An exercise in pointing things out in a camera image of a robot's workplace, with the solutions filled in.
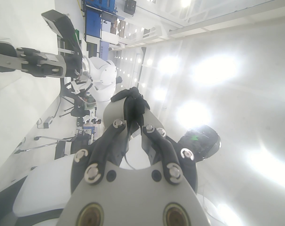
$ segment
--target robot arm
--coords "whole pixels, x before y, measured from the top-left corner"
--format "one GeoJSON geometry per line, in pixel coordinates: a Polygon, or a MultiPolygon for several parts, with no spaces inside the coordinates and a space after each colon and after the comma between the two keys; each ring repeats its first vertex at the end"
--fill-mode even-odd
{"type": "Polygon", "coordinates": [[[42,14],[52,31],[68,40],[73,46],[72,56],[40,52],[36,49],[15,49],[7,42],[0,42],[0,72],[21,70],[35,77],[77,77],[82,71],[82,53],[70,19],[55,10],[42,14]]]}

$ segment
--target gray gripper base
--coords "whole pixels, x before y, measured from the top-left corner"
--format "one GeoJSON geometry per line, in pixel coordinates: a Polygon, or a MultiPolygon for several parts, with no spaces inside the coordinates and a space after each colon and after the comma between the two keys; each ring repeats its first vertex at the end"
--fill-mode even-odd
{"type": "Polygon", "coordinates": [[[64,208],[57,226],[75,226],[81,210],[92,202],[104,211],[103,226],[162,226],[167,204],[180,204],[188,213],[191,226],[209,226],[208,219],[186,179],[173,186],[166,182],[162,163],[142,170],[125,170],[107,162],[105,177],[98,185],[80,182],[64,208]],[[159,170],[162,179],[155,182],[151,173],[159,170]],[[115,170],[116,179],[108,182],[106,174],[115,170]]]}

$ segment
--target metal screw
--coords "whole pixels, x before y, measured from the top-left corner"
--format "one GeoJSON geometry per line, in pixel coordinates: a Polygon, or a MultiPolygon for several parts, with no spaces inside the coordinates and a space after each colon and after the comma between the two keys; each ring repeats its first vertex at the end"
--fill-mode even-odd
{"type": "Polygon", "coordinates": [[[179,165],[176,163],[169,163],[167,164],[167,168],[169,169],[170,173],[170,181],[174,184],[178,184],[181,182],[183,178],[183,173],[179,165]]]}
{"type": "Polygon", "coordinates": [[[83,158],[83,157],[87,157],[88,156],[88,151],[86,149],[81,149],[79,151],[76,152],[76,154],[74,155],[74,161],[76,163],[79,163],[80,160],[83,158]]]}
{"type": "Polygon", "coordinates": [[[184,159],[184,158],[189,158],[191,160],[194,160],[194,154],[191,150],[187,149],[187,148],[183,148],[181,149],[180,151],[180,155],[181,157],[184,159]]]}
{"type": "Polygon", "coordinates": [[[123,125],[123,120],[122,120],[122,119],[116,119],[116,120],[114,120],[114,122],[113,122],[113,127],[118,128],[118,127],[120,127],[121,125],[123,125]]]}
{"type": "Polygon", "coordinates": [[[157,128],[157,131],[162,135],[162,137],[165,137],[167,134],[166,131],[161,127],[157,128]]]}
{"type": "Polygon", "coordinates": [[[172,178],[178,178],[180,176],[180,171],[175,166],[169,170],[169,173],[170,173],[172,178]]]}
{"type": "Polygon", "coordinates": [[[151,124],[147,124],[146,130],[147,130],[147,133],[152,133],[154,132],[155,128],[151,124]]]}
{"type": "Polygon", "coordinates": [[[98,173],[97,166],[98,164],[94,163],[94,164],[91,164],[89,167],[87,167],[87,169],[85,170],[84,179],[87,183],[93,184],[96,181],[98,181],[99,178],[101,177],[101,174],[98,173]]]}

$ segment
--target green jacket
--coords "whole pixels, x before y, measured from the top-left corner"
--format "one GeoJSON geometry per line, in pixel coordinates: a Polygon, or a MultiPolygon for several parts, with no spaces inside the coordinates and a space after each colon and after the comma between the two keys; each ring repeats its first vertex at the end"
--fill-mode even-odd
{"type": "Polygon", "coordinates": [[[88,96],[85,95],[84,98],[87,99],[87,102],[88,102],[88,103],[94,102],[94,104],[87,104],[87,103],[84,103],[84,110],[92,110],[92,109],[94,109],[94,107],[96,106],[96,104],[95,104],[95,99],[93,98],[93,96],[91,96],[91,95],[88,95],[88,96]]]}

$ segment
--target white desk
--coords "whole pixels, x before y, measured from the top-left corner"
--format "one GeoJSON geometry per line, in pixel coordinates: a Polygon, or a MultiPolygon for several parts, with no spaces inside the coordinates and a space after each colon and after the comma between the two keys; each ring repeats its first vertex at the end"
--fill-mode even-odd
{"type": "MultiPolygon", "coordinates": [[[[57,54],[57,36],[41,16],[54,8],[54,0],[0,0],[0,40],[57,54]]],[[[0,73],[0,166],[59,92],[58,78],[0,73]]]]}

